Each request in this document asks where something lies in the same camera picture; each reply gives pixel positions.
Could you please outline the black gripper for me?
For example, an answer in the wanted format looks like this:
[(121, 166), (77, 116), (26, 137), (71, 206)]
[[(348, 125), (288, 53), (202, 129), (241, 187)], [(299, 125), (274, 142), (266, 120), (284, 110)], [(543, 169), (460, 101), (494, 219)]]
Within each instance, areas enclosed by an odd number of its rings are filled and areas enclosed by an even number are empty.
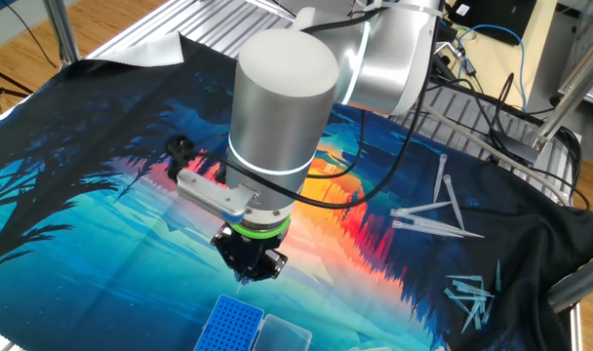
[(277, 251), (281, 239), (252, 239), (241, 235), (225, 223), (211, 240), (225, 264), (234, 271), (236, 281), (243, 283), (245, 274), (250, 281), (276, 279), (288, 258)]

